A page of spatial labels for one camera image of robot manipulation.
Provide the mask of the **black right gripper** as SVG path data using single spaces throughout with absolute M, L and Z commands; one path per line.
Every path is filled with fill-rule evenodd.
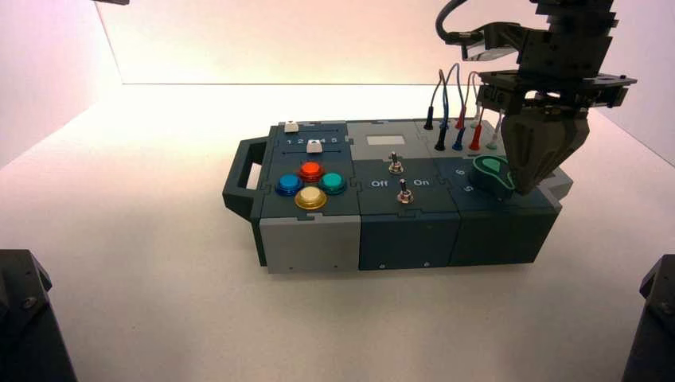
M 636 79 L 600 73 L 561 79 L 517 71 L 481 72 L 477 102 L 486 109 L 519 114 L 524 108 L 558 107 L 549 115 L 508 115 L 501 136 L 510 175 L 519 194 L 530 193 L 577 151 L 590 132 L 588 108 L 619 107 Z

